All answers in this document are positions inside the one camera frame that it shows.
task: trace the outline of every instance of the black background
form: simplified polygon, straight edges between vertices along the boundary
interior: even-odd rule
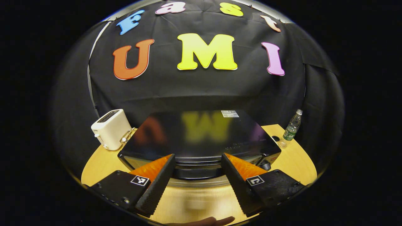
[[[131,1],[8,2],[3,79],[15,111],[3,146],[6,225],[141,224],[91,196],[58,160],[46,128],[49,88],[58,64],[92,25]],[[323,176],[258,224],[374,225],[397,220],[401,6],[365,1],[270,1],[328,53],[341,72],[344,136]]]

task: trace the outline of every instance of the white toaster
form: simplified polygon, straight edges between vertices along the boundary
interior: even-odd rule
[[[123,109],[116,109],[106,113],[91,126],[95,137],[108,150],[117,150],[121,147],[122,138],[131,131],[131,126]]]

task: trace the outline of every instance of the barcode sticker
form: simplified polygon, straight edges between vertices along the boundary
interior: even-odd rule
[[[238,118],[236,111],[221,111],[224,118]]]

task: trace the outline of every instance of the human hand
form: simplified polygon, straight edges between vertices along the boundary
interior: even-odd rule
[[[188,222],[188,223],[169,223],[168,226],[223,226],[234,221],[234,217],[230,216],[221,220],[216,220],[215,217],[208,217],[203,220]]]

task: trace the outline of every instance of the table surface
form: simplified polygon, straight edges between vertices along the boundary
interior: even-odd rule
[[[265,125],[262,128],[270,136],[281,137],[285,132],[277,124]],[[110,151],[99,146],[84,167],[81,183],[92,186],[116,170],[130,172],[117,157],[122,148]],[[271,165],[270,171],[275,169],[283,171],[303,185],[317,179],[317,171],[313,162],[295,140],[292,140],[287,148],[282,149],[279,157]],[[155,213],[146,219],[167,224],[198,221],[210,216],[217,220],[234,216],[235,221],[231,224],[235,224],[256,215],[246,217],[243,214],[230,185],[208,188],[167,186]]]

